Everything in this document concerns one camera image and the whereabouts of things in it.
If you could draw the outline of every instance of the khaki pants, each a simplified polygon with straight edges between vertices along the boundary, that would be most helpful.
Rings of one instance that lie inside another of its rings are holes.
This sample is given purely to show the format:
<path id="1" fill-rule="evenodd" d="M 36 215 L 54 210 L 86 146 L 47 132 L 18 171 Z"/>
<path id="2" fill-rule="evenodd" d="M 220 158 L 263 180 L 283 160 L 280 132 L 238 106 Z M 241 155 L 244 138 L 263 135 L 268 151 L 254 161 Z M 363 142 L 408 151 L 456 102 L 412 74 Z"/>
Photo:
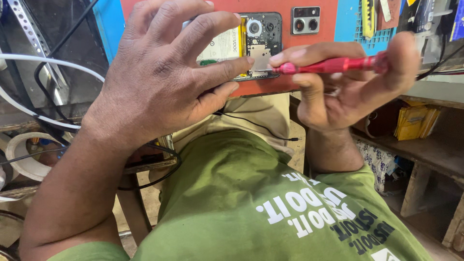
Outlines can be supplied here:
<path id="1" fill-rule="evenodd" d="M 259 125 L 266 126 L 276 136 L 288 138 L 290 132 L 289 105 L 289 93 L 253 98 L 238 98 L 226 102 L 224 113 L 235 117 L 242 117 Z M 295 153 L 293 149 L 287 147 L 288 141 L 272 136 L 266 129 L 245 120 L 224 115 L 210 115 L 195 125 L 173 133 L 174 148 L 179 152 L 189 142 L 198 137 L 213 132 L 235 129 L 249 131 L 265 140 L 272 148 L 283 151 L 290 156 L 293 156 Z M 150 182 L 155 181 L 165 174 L 166 171 L 150 171 Z M 160 189 L 161 186 L 157 185 L 160 185 L 160 183 L 155 185 L 156 188 Z"/>

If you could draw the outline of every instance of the opened smartphone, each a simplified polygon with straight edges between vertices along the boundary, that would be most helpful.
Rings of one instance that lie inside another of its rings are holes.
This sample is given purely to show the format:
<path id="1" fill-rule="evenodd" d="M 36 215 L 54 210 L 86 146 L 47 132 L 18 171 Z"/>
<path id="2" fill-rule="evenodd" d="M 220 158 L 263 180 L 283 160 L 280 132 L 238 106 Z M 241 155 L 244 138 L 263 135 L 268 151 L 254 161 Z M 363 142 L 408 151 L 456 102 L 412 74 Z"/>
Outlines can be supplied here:
<path id="1" fill-rule="evenodd" d="M 216 36 L 198 56 L 199 65 L 208 65 L 243 56 L 255 59 L 253 67 L 234 81 L 249 81 L 278 77 L 266 69 L 269 58 L 282 51 L 282 16 L 277 12 L 240 13 L 242 23 Z"/>

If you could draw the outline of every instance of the screwdriver tip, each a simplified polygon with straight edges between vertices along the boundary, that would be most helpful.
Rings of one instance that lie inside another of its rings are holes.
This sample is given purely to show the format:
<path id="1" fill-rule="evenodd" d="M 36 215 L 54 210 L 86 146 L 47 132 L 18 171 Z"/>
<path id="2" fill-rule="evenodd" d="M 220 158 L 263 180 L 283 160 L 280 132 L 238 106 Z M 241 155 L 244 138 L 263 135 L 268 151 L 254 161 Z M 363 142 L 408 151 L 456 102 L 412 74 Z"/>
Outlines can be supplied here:
<path id="1" fill-rule="evenodd" d="M 255 70 L 255 72 L 271 72 L 272 69 Z"/>

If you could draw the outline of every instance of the phone battery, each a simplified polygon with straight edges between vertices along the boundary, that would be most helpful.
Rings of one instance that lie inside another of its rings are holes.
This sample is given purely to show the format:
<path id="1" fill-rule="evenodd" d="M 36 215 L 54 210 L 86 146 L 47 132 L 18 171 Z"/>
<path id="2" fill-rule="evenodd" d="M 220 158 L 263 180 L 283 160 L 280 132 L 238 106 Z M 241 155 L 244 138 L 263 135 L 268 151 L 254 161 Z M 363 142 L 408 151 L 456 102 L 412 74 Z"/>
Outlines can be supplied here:
<path id="1" fill-rule="evenodd" d="M 214 37 L 206 49 L 197 57 L 199 65 L 208 65 L 242 56 L 241 27 L 225 31 Z"/>

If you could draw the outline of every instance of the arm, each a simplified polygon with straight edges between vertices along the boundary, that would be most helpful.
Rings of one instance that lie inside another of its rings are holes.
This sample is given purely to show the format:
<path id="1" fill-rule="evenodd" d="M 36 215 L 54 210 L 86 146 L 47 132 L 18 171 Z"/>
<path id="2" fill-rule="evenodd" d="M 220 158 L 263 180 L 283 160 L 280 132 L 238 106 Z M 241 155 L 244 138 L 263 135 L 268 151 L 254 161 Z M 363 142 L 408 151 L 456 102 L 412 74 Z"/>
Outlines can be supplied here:
<path id="1" fill-rule="evenodd" d="M 363 166 L 348 127 L 412 87 L 419 68 L 414 42 L 408 32 L 393 37 L 387 49 L 388 70 L 383 74 L 348 71 L 293 75 L 302 95 L 298 119 L 309 127 L 306 154 L 316 172 L 349 172 Z M 365 56 L 359 43 L 318 43 L 289 48 L 271 57 L 270 64 L 306 66 L 329 58 Z"/>
<path id="2" fill-rule="evenodd" d="M 341 173 L 359 170 L 364 160 L 353 142 L 348 128 L 319 132 L 309 129 L 306 156 L 316 173 Z"/>
<path id="3" fill-rule="evenodd" d="M 101 93 L 32 201 L 21 260 L 46 260 L 85 242 L 121 244 L 112 208 L 128 157 L 223 107 L 238 88 L 229 81 L 251 68 L 247 57 L 207 68 L 195 62 L 213 37 L 240 25 L 237 14 L 213 12 L 202 0 L 163 2 L 134 6 Z"/>
<path id="4" fill-rule="evenodd" d="M 33 199 L 20 240 L 21 259 L 46 260 L 91 241 L 120 245 L 112 209 L 130 154 L 114 142 L 94 140 L 83 128 Z"/>

